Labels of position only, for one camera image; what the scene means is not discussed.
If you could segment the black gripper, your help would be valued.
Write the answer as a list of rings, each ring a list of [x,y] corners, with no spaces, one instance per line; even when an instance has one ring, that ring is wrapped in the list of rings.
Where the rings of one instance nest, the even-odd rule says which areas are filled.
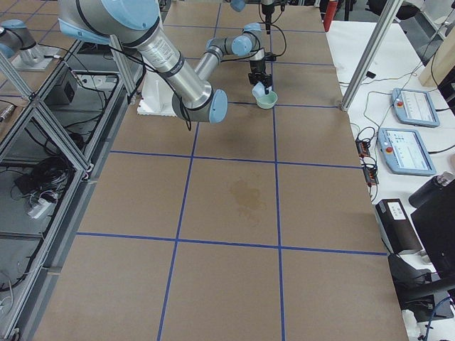
[[[264,94],[268,95],[272,90],[272,82],[270,81],[270,74],[266,73],[265,60],[251,60],[250,73],[248,74],[250,84],[257,84],[258,82],[264,84]]]
[[[271,33],[272,14],[274,13],[274,2],[261,3],[262,13],[265,15],[266,34]]]

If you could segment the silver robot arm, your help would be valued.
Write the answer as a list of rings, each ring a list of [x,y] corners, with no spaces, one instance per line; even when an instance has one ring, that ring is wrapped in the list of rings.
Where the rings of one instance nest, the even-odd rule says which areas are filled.
[[[249,23],[235,37],[212,38],[196,68],[192,68],[164,33],[156,1],[59,1],[60,30],[75,39],[107,45],[111,36],[139,51],[142,60],[173,90],[172,106],[180,119],[221,122],[228,110],[228,97],[215,90],[208,79],[227,55],[248,58],[250,84],[256,98],[272,90],[266,72],[262,29]]]
[[[247,4],[245,0],[231,0],[229,1],[230,7],[234,9],[236,12],[241,12]],[[265,25],[266,34],[269,35],[271,33],[271,26],[272,26],[272,15],[274,13],[274,1],[273,0],[259,0],[259,14],[263,15],[263,23]]]

